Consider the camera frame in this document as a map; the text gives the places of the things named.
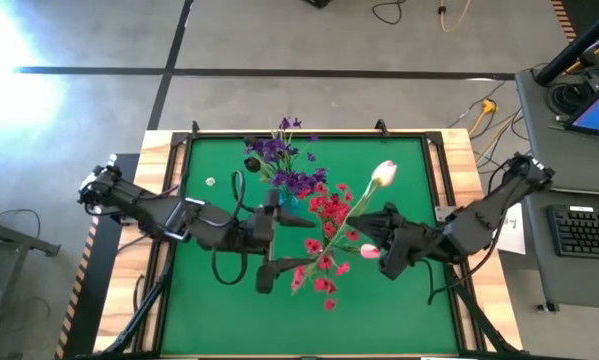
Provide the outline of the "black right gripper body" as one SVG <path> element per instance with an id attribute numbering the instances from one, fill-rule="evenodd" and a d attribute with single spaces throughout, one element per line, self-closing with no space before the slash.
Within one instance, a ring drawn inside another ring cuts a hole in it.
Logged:
<path id="1" fill-rule="evenodd" d="M 381 213 L 383 219 L 379 221 L 376 246 L 384 251 L 379 269 L 387 278 L 395 280 L 407 267 L 425 258 L 447 260 L 440 231 L 407 221 L 394 205 L 385 205 Z"/>

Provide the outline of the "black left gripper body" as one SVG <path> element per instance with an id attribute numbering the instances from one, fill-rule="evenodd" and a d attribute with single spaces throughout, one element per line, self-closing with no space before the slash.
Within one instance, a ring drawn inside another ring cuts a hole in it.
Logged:
<path id="1" fill-rule="evenodd" d="M 246 220 L 206 203 L 195 213 L 195 238 L 204 249 L 261 255 L 272 259 L 279 194 L 269 190 L 263 204 Z"/>

